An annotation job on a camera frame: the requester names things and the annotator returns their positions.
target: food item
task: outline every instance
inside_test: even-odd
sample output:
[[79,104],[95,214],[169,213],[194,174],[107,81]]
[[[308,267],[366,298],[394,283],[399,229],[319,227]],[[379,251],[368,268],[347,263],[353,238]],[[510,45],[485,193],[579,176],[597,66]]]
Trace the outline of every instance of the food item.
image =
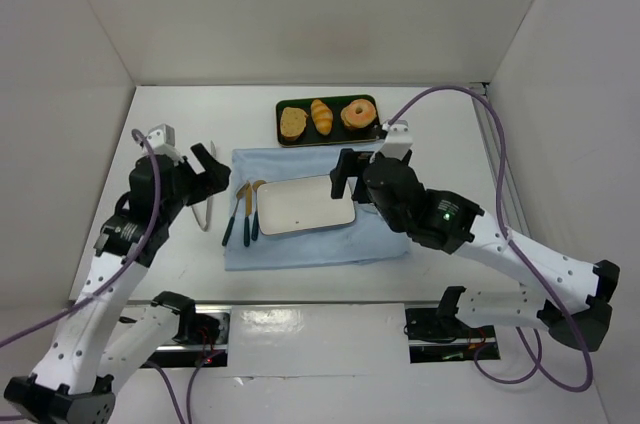
[[302,109],[285,107],[280,116],[280,134],[287,141],[298,139],[307,127],[309,114]]
[[366,99],[356,99],[344,108],[343,113],[340,115],[347,129],[349,129],[349,127],[364,129],[371,124],[378,115],[376,107]]
[[340,111],[340,119],[342,119],[342,123],[344,124],[344,127],[347,129],[347,131],[353,131],[355,127],[353,127],[351,124],[349,124],[349,121],[347,121],[347,118],[345,117],[346,112],[346,107],[343,108],[342,111]]
[[333,113],[320,99],[314,99],[311,103],[311,119],[313,119],[318,132],[323,136],[327,136],[331,132]]

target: black handle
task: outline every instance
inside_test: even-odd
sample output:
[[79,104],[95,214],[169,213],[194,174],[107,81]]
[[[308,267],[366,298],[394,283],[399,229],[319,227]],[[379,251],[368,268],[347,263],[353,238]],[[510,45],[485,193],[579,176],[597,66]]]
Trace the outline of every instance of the black handle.
[[253,215],[253,227],[251,228],[251,239],[254,241],[258,240],[258,229],[260,228],[260,224],[258,223],[258,211]]
[[231,216],[229,218],[229,224],[227,224],[227,230],[224,231],[224,237],[222,238],[222,245],[226,246],[227,242],[229,242],[229,238],[231,237],[231,231],[233,230],[233,223],[236,220],[236,216]]
[[249,247],[249,244],[251,244],[251,239],[250,239],[250,230],[249,230],[249,216],[244,218],[244,247]]

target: bread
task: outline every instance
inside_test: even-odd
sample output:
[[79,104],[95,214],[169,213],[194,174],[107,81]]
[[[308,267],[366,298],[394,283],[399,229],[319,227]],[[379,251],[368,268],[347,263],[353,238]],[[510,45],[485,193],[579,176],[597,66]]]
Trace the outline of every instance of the bread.
[[307,127],[309,115],[302,109],[285,107],[280,116],[280,134],[287,141],[297,140]]
[[329,135],[333,125],[333,113],[320,99],[314,99],[311,103],[311,119],[320,134]]
[[340,113],[347,129],[364,129],[378,116],[376,106],[366,99],[356,99]]

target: dark green tray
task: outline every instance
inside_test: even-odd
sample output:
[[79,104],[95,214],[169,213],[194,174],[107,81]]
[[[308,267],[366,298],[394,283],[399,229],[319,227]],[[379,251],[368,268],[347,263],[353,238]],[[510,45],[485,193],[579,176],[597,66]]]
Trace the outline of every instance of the dark green tray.
[[[316,126],[311,119],[311,103],[314,99],[320,99],[324,102],[331,112],[333,112],[333,126],[328,136],[323,136],[316,130]],[[373,122],[364,129],[349,131],[344,127],[340,112],[356,99],[366,99],[376,107],[378,115]],[[280,116],[285,107],[295,107],[304,109],[309,114],[307,120],[307,128],[302,135],[295,141],[288,141],[280,133]],[[278,142],[283,147],[302,147],[302,146],[323,146],[328,144],[349,144],[351,142],[371,142],[377,139],[380,126],[380,115],[376,101],[368,94],[359,94],[356,96],[334,96],[334,97],[310,97],[308,99],[291,99],[288,101],[280,101],[276,104],[276,133],[278,134]]]

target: white table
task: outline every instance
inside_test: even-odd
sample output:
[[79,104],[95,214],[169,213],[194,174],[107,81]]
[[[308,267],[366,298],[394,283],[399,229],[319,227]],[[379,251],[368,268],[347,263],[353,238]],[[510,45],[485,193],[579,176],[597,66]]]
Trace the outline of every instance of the white table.
[[[274,107],[283,99],[370,94],[382,119],[389,118],[422,88],[406,87],[139,87],[106,180],[74,282],[75,298],[88,272],[100,226],[127,191],[128,175],[140,149],[132,128],[146,132],[167,123],[176,129],[177,148],[190,155],[196,142],[213,140],[218,159],[231,151],[278,147]],[[490,212],[494,184],[471,99],[455,92],[431,95],[405,117],[414,137],[412,167],[430,188],[449,189]],[[232,191],[214,197],[212,227],[201,232],[183,211],[170,229],[149,274],[132,300],[147,301],[171,290],[198,301],[215,302],[408,302],[438,300],[450,285],[485,291],[512,290],[517,283],[475,262],[412,244],[406,258],[367,266],[334,266],[278,271],[226,272],[220,245]]]

